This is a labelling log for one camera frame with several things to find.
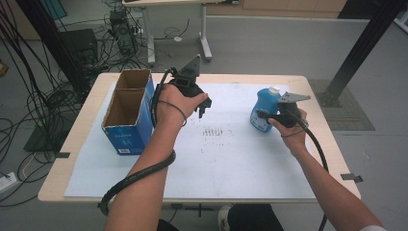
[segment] gray carpet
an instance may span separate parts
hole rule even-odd
[[[309,80],[315,94],[326,90],[331,80]],[[375,131],[353,94],[345,88],[339,97],[340,107],[321,107],[332,131]]]

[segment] grey floor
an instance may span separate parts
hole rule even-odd
[[[364,20],[221,16],[210,16],[207,22],[214,57],[209,63],[202,61],[201,73],[303,75],[308,79],[332,79],[367,25]],[[39,42],[31,44],[41,53]],[[190,30],[182,41],[157,41],[156,47],[156,72],[182,67],[194,55],[202,54],[195,32]],[[0,50],[1,59],[12,65],[2,44]],[[407,62],[408,35],[393,24],[347,86],[375,131],[334,132],[351,172],[364,179],[358,184],[363,201],[388,230],[405,230],[408,226]],[[0,117],[19,121],[27,114],[27,96],[11,66],[7,76],[0,78]],[[16,171],[27,156],[22,146],[33,127],[32,123],[18,129],[8,157],[0,163],[1,171]],[[35,195],[41,183],[23,187],[0,205]],[[275,204],[273,208],[286,230],[317,230],[322,217],[318,205]],[[163,209],[163,218],[172,215],[171,209]],[[44,203],[34,199],[0,208],[1,230],[101,230],[104,220],[93,203]],[[180,230],[217,230],[217,211],[203,212],[200,218],[198,212],[182,210],[172,223]],[[328,223],[325,230],[334,229]]]

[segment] cardboard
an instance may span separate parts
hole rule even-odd
[[[140,155],[150,141],[153,123],[150,70],[123,70],[117,80],[102,130],[119,155]]]

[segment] electrical equipment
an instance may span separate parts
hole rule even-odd
[[[18,184],[20,182],[17,181],[15,178],[14,172],[11,172],[2,178],[0,178],[0,193],[5,192],[6,190],[10,189],[12,186]]]
[[[97,62],[98,43],[92,29],[60,32],[60,38],[78,64]]]
[[[123,56],[135,54],[136,41],[126,18],[126,10],[111,11],[110,21],[120,54]]]

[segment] blue spray bottle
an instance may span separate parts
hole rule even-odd
[[[270,87],[258,91],[258,101],[256,102],[250,116],[250,123],[261,132],[268,132],[272,125],[268,124],[264,118],[259,118],[256,111],[263,110],[268,114],[276,115],[278,113],[277,100],[281,97],[279,88]]]

